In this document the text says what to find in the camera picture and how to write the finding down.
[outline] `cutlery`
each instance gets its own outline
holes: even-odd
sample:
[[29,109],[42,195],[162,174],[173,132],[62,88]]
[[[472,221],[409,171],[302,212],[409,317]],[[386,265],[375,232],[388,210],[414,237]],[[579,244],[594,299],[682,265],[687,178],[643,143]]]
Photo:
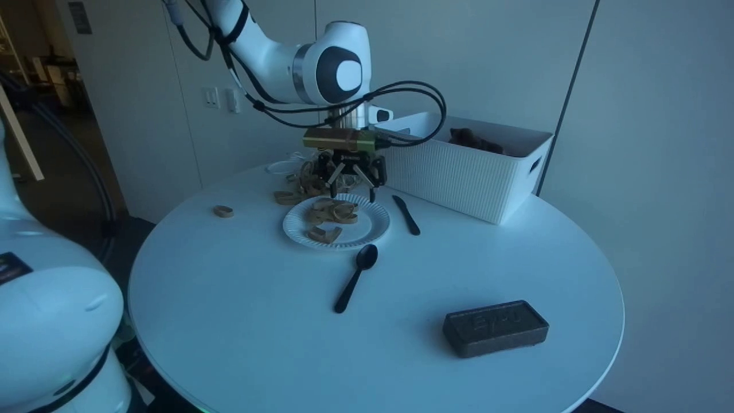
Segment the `cutlery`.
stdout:
[[409,204],[407,204],[400,195],[393,195],[393,199],[394,199],[397,210],[404,214],[404,221],[407,221],[407,226],[409,226],[409,232],[419,237],[419,234],[421,234],[421,228],[419,228],[419,222],[414,221],[414,214],[410,214]]
[[362,271],[371,269],[376,265],[378,251],[376,245],[366,245],[358,256],[357,256],[357,274],[351,276],[351,281],[346,282],[345,292],[339,294],[338,304],[336,304],[336,313],[342,314],[350,306],[350,299],[362,276]]

